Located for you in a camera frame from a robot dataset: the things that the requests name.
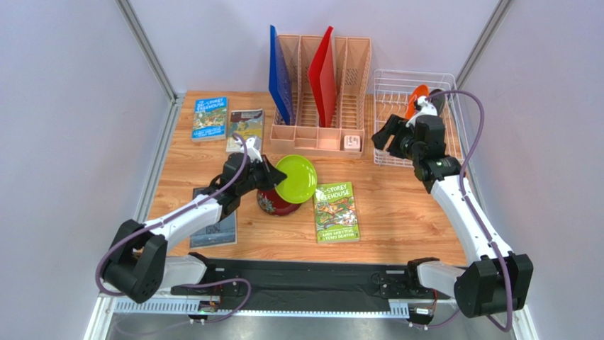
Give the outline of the orange plate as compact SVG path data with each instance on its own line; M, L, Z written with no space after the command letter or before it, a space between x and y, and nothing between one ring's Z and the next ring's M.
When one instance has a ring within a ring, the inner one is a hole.
M411 95L408 96L408 106L406 109L406 113L404 118L410 120L418 111L421 110L421 107L417 104L417 100L421 96L429 96L430 91L427 85L421 84L419 85Z

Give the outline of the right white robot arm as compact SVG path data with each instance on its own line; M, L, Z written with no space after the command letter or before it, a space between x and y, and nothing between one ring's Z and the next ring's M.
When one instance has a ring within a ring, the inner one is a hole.
M410 279L423 290L453 297L468 318L521 310L533 263L528 255L514 253L475 203L462 165L446 153L445 135L440 117L391 115L371 138L376 149L411 161L415 177L444 210L466 256L466 268L436 258L412 260Z

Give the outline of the dark red floral plate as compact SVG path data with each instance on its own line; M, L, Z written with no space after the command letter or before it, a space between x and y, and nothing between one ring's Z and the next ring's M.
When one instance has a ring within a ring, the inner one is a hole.
M285 201L274 188L265 191L257 190L257 204L265 213L278 217L290 215L301 207L300 203Z

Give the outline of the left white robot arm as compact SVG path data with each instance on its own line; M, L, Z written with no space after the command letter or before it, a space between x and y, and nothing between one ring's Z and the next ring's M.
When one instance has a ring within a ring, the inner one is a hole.
M180 242L235 212L249 192L268 191L287 175L264 156L231 154L221 174L186 205L147 222L123 222L95 272L103 293L149 300L158 290L201 282L206 265L200 256L169 256Z

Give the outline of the white wire dish rack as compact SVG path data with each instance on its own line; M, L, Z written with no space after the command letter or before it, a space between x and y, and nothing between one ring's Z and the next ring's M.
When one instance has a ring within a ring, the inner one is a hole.
M373 75L374 122L372 132L378 132L390 115L403 117L406 113L412 93L420 85L426 85L430 91L435 89L452 90L457 82L452 74L435 72L410 72L378 69ZM459 137L458 127L463 124L459 118L459 97L448 95L440 117L446 128L446 153L464 161L465 141Z

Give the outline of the dark grey plate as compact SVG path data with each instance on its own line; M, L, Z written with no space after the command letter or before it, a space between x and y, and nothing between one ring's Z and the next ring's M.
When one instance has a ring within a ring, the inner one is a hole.
M444 105L446 103L446 96L442 95L442 89L433 89L430 92L429 102L435 107L434 110L430 111L430 115L440 117L444 111Z

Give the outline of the green plate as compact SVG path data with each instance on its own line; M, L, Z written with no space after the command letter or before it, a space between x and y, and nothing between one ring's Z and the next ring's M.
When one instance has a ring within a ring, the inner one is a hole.
M290 154L277 162L276 169L286 174L276 192L288 203L301 204L310 199L318 182L317 171L305 157Z

